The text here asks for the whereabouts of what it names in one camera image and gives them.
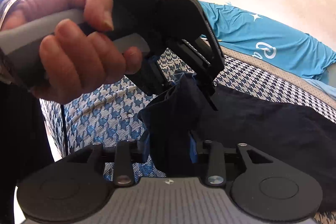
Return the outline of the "person's left hand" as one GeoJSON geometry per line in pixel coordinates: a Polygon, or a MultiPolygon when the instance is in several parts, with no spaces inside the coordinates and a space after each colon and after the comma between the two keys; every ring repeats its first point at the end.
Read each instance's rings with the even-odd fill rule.
{"type": "Polygon", "coordinates": [[[96,30],[86,36],[66,19],[42,40],[39,55],[49,82],[32,88],[34,96],[67,104],[103,84],[113,84],[123,75],[139,71],[141,51],[130,47],[121,53],[104,35],[114,29],[112,7],[113,0],[19,0],[11,7],[1,26],[3,31],[71,8],[82,9],[85,21],[96,30]]]}

